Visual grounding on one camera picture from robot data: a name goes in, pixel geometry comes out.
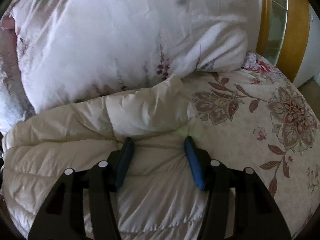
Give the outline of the cream puffer down jacket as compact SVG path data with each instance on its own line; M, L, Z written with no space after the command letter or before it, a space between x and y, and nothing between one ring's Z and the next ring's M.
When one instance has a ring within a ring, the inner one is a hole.
M16 229L28 237L49 191L67 168L83 171L121 148L135 152L124 185L112 194L122 239L196 239L207 194L194 184L186 137L207 148L195 98L204 75L171 77L155 87L120 92L44 111L3 138L2 192Z

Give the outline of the floral bed sheet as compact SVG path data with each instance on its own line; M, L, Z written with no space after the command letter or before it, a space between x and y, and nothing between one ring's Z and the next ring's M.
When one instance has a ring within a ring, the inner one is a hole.
M182 81L199 115L193 139L228 167L252 167L296 239L319 206L319 120L304 96L253 52L238 70Z

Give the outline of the blue lavender print pillow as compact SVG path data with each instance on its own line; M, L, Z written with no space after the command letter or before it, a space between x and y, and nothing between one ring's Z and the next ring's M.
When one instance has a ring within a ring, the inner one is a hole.
M21 80L13 30L1 29L1 134L35 115Z

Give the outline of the pink floral pillow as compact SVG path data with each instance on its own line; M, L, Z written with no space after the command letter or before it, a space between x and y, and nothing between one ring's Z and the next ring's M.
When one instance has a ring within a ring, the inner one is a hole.
M247 0L13 0L14 38L36 113L152 87L172 75L231 72L248 50Z

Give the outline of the wooden headboard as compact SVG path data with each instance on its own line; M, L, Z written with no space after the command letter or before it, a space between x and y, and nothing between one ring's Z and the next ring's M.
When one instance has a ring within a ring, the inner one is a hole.
M310 33L308 0L261 0L261 22L256 51L275 56L274 64L294 82Z

